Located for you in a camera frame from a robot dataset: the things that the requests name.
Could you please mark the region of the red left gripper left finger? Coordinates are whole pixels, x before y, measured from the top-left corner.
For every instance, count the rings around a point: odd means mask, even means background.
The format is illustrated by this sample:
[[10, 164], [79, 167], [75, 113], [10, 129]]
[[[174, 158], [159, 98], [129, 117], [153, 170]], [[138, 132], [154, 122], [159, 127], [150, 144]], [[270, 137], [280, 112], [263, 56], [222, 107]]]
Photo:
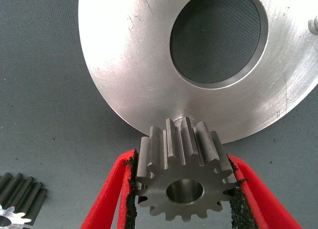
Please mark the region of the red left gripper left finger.
[[109, 229], [116, 208], [119, 208], [117, 228], [133, 229], [137, 210], [135, 206], [135, 174], [138, 154], [130, 150], [115, 161], [99, 195], [87, 214], [82, 229]]

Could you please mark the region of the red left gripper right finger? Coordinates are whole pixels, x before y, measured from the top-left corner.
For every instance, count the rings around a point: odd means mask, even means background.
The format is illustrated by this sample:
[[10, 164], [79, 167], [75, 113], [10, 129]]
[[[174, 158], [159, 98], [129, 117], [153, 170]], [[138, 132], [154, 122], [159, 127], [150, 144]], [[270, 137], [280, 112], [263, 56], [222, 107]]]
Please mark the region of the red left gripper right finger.
[[228, 154], [237, 179], [231, 201], [234, 229], [300, 229], [299, 223], [242, 159]]

